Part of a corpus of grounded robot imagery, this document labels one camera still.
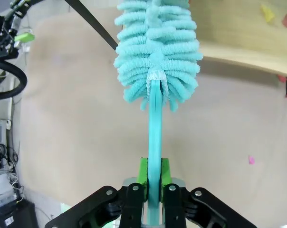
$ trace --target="beige tabletop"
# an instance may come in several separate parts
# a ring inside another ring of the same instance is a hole
[[[115,9],[93,10],[114,37]],[[136,176],[148,112],[123,100],[115,52],[75,13],[35,31],[21,110],[26,187],[75,205]],[[287,224],[287,99],[275,76],[201,62],[199,87],[163,112],[163,157],[189,190],[205,187],[259,228]],[[249,165],[248,156],[255,158]]]

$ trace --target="teal handle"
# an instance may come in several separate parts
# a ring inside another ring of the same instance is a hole
[[[163,97],[160,80],[151,81],[149,100],[148,225],[159,225],[159,182],[162,163]]]

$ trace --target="curved wooden shelf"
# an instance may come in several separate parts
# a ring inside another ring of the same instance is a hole
[[[275,14],[271,23],[261,4]],[[205,58],[287,76],[287,0],[196,0],[191,11]]]

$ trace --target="screw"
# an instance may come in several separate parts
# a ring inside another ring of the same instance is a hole
[[[201,196],[201,191],[196,191],[194,194],[199,197]]]
[[[170,190],[170,191],[175,191],[175,190],[176,190],[176,187],[175,187],[174,185],[171,185],[171,186],[169,187],[169,190]]]

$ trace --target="thick black hose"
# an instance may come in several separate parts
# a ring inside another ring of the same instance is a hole
[[[19,85],[16,88],[6,91],[6,92],[0,92],[0,100],[11,98],[21,93],[22,90],[25,88],[26,84],[28,83],[28,79],[25,73],[17,66],[9,62],[1,61],[1,60],[0,60],[0,69],[8,73],[11,73],[17,79],[19,79]]]

